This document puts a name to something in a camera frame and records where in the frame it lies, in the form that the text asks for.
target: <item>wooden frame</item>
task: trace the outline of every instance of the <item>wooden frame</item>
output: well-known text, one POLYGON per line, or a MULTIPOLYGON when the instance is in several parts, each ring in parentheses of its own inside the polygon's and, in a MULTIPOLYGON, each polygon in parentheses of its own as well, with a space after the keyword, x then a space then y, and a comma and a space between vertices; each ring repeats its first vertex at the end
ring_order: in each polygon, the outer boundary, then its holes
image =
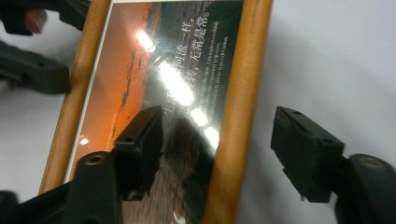
MULTIPOLYGON (((109 4, 110 0, 91 2, 72 71, 72 89, 64 98, 40 193, 64 182, 109 4)), ((271 5, 271 0, 244 2, 205 223, 236 221, 271 5)))

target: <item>screw hole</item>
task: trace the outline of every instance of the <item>screw hole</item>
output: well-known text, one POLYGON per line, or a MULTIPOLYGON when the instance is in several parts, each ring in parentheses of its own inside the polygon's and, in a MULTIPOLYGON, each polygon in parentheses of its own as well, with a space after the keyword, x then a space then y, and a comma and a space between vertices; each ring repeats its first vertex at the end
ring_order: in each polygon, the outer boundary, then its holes
POLYGON ((102 155, 94 155, 92 157, 89 157, 86 161, 85 164, 87 165, 96 165, 101 163, 105 158, 102 155))
POLYGON ((330 140, 330 139, 327 139, 327 138, 323 139, 323 142, 325 142, 327 144, 333 144, 334 143, 333 140, 330 140))
POLYGON ((359 161, 361 163, 363 163, 364 165, 366 165, 368 167, 371 167, 371 168, 374 168, 374 169, 383 169, 383 168, 385 168, 384 163, 382 163, 381 161, 376 160, 374 158, 371 158, 371 157, 361 157, 361 158, 359 158, 359 161))

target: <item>black clamp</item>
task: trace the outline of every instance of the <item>black clamp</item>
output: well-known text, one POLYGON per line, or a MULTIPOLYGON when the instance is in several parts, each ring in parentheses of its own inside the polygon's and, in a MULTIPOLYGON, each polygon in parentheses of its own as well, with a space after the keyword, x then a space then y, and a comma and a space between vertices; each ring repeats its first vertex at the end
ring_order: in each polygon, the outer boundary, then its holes
POLYGON ((369 155, 342 156, 344 143, 299 111, 278 107, 271 148, 303 198, 328 203, 337 194, 339 223, 396 223, 396 173, 369 155))
POLYGON ((78 161, 73 181, 25 203, 0 191, 0 224, 122 223, 120 198, 142 200, 159 169, 163 109, 142 110, 111 152, 93 152, 78 161))
POLYGON ((0 0, 0 17, 7 33, 31 35, 24 26, 24 16, 31 8, 41 8, 58 11, 61 21, 82 31, 89 6, 89 0, 0 0))

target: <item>white background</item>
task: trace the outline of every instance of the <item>white background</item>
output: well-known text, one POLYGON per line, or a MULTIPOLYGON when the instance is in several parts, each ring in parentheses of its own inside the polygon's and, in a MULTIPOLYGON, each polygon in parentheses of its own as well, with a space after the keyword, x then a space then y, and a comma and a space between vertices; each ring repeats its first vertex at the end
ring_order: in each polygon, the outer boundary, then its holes
MULTIPOLYGON (((0 38, 71 64, 79 32, 50 14, 43 35, 0 38)), ((239 223, 335 223, 331 204, 302 202, 270 148, 278 105, 396 166, 396 2, 275 0, 239 223)), ((36 196, 62 95, 0 83, 0 189, 36 196)))
POLYGON ((396 166, 396 2, 275 0, 239 223, 336 223, 301 201, 270 148, 276 107, 296 109, 396 166))

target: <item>framed picture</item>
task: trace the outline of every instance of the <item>framed picture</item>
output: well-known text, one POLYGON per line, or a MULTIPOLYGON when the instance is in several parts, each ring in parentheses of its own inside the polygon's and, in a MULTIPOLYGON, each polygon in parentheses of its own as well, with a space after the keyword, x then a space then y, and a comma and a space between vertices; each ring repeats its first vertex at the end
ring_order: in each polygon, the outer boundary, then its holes
POLYGON ((236 221, 271 1, 92 0, 40 192, 163 107, 160 169, 127 223, 236 221))

